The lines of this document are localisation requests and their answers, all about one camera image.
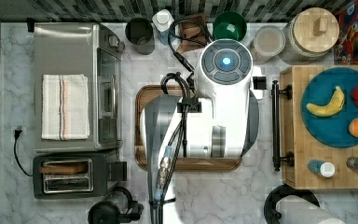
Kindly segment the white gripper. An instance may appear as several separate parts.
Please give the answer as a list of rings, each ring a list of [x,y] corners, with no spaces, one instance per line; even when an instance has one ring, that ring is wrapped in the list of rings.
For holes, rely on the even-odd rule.
[[[264,98],[264,90],[267,88],[267,78],[262,74],[262,69],[255,66],[252,73],[251,91],[257,100]]]

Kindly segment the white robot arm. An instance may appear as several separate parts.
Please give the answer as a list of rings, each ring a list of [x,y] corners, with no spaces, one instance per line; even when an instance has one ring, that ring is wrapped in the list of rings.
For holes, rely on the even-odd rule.
[[[176,211],[174,169],[180,157],[238,159],[255,143],[266,78],[239,41],[219,39],[198,58],[195,90],[178,73],[160,82],[163,94],[147,103],[140,134],[147,164],[152,224],[184,224]]]

